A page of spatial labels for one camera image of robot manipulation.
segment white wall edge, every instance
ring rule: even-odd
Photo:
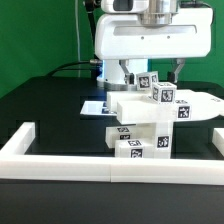
[[[35,125],[21,127],[0,152],[1,179],[224,185],[223,161],[22,155]]]

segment white cube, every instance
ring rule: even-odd
[[[151,90],[153,82],[159,82],[158,72],[144,72],[136,74],[137,90]]]
[[[170,82],[154,82],[152,84],[152,100],[159,104],[175,102],[176,85]]]
[[[116,141],[115,157],[153,158],[153,144],[148,139],[131,139]]]
[[[120,126],[106,128],[106,143],[109,148],[115,148],[116,140],[136,138],[135,126]]]

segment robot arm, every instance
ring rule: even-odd
[[[114,66],[120,60],[137,74],[147,72],[147,59],[162,58],[177,59],[171,72],[177,81],[184,58],[205,57],[211,49],[210,8],[180,8],[177,0],[102,0],[101,6],[106,14],[97,24],[95,53],[105,61],[107,82],[127,84],[124,69]]]

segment green wall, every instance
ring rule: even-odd
[[[79,0],[81,59],[86,60],[93,57],[93,47],[82,2]],[[206,58],[188,59],[180,79],[224,86],[224,2],[206,2],[216,11],[212,51]],[[77,60],[75,0],[7,0],[1,1],[0,10],[0,96],[31,77]],[[163,79],[171,70],[170,60],[153,60],[152,69],[158,70]]]

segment black table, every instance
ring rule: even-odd
[[[224,98],[217,84],[180,82],[178,88]],[[115,117],[80,116],[85,100],[105,100],[91,79],[37,77],[0,100],[0,144],[24,121],[36,123],[33,155],[114,156],[105,128]],[[175,123],[173,158],[223,159],[211,142],[224,119]],[[224,187],[0,180],[0,223],[222,223]]]

